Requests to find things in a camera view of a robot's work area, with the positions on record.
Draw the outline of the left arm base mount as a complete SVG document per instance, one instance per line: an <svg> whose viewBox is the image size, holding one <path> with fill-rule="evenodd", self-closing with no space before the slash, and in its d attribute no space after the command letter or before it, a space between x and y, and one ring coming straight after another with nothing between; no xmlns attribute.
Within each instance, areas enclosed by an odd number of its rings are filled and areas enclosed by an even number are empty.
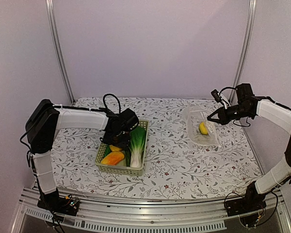
<svg viewBox="0 0 291 233"><path fill-rule="evenodd" d="M72 197L71 194L61 197L58 190L50 194L40 193L40 199L37 204L37 207L41 209L69 216L76 216L79 206L80 199L78 197Z"/></svg>

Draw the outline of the yellow lemon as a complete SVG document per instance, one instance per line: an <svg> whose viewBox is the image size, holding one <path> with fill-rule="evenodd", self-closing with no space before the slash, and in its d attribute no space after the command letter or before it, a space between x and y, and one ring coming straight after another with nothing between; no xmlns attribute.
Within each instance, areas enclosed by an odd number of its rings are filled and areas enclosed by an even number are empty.
<svg viewBox="0 0 291 233"><path fill-rule="evenodd" d="M200 133L202 135L208 135L209 134L204 121L199 124L198 128L199 128L199 131L200 131Z"/></svg>

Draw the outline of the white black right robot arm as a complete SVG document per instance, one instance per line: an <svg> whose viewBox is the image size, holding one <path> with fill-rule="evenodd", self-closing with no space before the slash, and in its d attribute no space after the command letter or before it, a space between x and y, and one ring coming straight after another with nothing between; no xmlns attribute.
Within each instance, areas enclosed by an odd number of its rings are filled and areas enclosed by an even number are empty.
<svg viewBox="0 0 291 233"><path fill-rule="evenodd" d="M208 121L227 125L231 121L242 118L260 117L278 126L289 135L283 158L270 171L247 187L241 207L244 211L251 212L259 205L260 197L285 182L291 183L291 108L274 101L269 96L256 96L248 83L242 83L233 90L237 96L235 105L228 104L221 91L215 89L211 92L214 100L222 104L222 107L211 113L207 117Z"/></svg>

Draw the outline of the clear zip top bag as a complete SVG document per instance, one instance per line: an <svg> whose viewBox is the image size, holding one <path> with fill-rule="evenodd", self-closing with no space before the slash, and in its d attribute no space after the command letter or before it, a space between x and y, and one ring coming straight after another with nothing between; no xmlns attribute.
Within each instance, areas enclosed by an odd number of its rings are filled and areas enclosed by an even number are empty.
<svg viewBox="0 0 291 233"><path fill-rule="evenodd" d="M187 106L184 108L182 118L186 123L186 132L189 139L198 146L218 146L219 139L213 122L207 120L207 110L198 106Z"/></svg>

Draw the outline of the white green bok choy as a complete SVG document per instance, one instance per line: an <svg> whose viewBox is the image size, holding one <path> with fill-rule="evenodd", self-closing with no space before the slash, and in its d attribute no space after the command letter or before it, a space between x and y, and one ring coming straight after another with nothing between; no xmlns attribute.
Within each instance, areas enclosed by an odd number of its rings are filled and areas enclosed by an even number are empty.
<svg viewBox="0 0 291 233"><path fill-rule="evenodd" d="M142 166L142 155L145 147L146 131L143 127L137 126L130 132L130 167L139 168Z"/></svg>

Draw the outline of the yellow starfruit piece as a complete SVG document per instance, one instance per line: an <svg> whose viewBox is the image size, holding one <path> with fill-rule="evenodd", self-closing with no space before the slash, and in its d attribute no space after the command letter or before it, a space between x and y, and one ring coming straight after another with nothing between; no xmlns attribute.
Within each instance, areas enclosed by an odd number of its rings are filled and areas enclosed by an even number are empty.
<svg viewBox="0 0 291 233"><path fill-rule="evenodd" d="M114 145L109 145L109 148L112 152L122 151L122 148L116 147Z"/></svg>

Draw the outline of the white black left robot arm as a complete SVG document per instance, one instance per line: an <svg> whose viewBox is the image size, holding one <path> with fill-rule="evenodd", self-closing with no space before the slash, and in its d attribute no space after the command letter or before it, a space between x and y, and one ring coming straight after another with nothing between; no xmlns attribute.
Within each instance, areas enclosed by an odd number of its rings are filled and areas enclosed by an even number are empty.
<svg viewBox="0 0 291 233"><path fill-rule="evenodd" d="M51 210L62 207L62 199L54 194L57 187L51 166L51 150L57 132L61 129L96 129L104 131L102 143L125 148L130 132L139 124L134 111L126 109L114 113L108 108L91 109L53 104L42 100L25 124L25 146L29 148L29 161L37 179L43 202Z"/></svg>

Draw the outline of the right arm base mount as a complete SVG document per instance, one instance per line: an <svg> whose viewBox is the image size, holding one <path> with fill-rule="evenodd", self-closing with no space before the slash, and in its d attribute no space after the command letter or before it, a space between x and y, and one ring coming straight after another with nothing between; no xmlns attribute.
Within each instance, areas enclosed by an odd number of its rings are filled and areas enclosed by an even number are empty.
<svg viewBox="0 0 291 233"><path fill-rule="evenodd" d="M233 200L224 200L224 208L228 216L236 216L262 210L266 207L265 194L259 194L255 182L251 183L243 197Z"/></svg>

